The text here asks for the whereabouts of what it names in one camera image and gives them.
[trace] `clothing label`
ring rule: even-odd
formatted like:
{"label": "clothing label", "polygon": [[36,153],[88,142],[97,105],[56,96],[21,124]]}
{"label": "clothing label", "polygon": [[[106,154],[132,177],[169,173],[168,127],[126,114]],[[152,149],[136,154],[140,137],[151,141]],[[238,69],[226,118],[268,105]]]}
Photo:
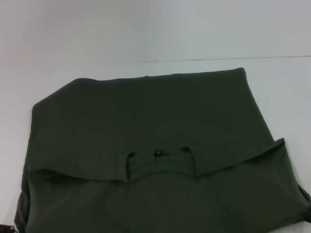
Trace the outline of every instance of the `clothing label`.
{"label": "clothing label", "polygon": [[162,150],[155,150],[155,156],[162,156],[163,151]]}

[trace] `white wall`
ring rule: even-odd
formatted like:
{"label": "white wall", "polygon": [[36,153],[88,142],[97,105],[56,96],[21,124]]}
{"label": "white wall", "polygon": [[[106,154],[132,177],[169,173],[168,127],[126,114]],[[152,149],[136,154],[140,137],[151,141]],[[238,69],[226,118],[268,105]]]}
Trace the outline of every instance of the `white wall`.
{"label": "white wall", "polygon": [[[80,77],[244,67],[311,193],[310,8],[309,0],[0,0],[0,223],[14,221],[31,107]],[[311,224],[277,232],[309,233]]]}

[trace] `dark green fabric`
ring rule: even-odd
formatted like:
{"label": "dark green fabric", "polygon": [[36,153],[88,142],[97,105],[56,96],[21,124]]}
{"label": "dark green fabric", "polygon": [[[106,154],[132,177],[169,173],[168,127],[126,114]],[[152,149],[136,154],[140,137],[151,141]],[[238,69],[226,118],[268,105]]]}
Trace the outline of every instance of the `dark green fabric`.
{"label": "dark green fabric", "polygon": [[21,233],[264,233],[306,220],[309,201],[238,68],[77,79],[35,104],[15,221]]}

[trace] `olive green shirt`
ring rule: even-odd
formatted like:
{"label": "olive green shirt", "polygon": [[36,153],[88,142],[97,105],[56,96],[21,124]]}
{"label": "olive green shirt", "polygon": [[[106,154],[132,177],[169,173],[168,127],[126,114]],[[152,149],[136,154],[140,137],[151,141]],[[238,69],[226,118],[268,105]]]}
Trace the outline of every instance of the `olive green shirt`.
{"label": "olive green shirt", "polygon": [[265,233],[310,221],[243,68],[76,79],[35,104],[21,233]]}

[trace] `white surface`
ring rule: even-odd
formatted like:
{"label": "white surface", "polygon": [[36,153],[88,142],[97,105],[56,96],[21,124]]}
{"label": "white surface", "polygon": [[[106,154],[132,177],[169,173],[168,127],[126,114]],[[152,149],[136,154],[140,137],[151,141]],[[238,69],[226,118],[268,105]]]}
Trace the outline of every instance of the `white surface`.
{"label": "white surface", "polygon": [[[311,57],[179,61],[311,55],[310,7],[303,0],[0,0],[0,223],[14,221],[32,106],[81,77],[244,67],[273,137],[285,138],[297,180],[311,193]],[[277,232],[310,233],[311,224]]]}

